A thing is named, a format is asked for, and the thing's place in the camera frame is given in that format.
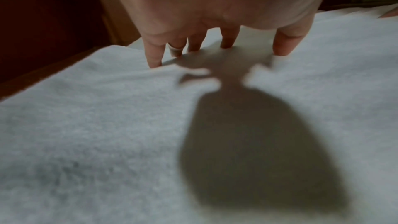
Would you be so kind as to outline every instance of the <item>skin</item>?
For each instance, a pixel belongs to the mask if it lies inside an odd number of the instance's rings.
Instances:
[[[273,50],[291,53],[311,28],[322,0],[121,0],[140,32],[148,65],[161,66],[166,44],[180,56],[198,51],[208,29],[219,27],[221,48],[233,46],[240,26],[277,29]]]

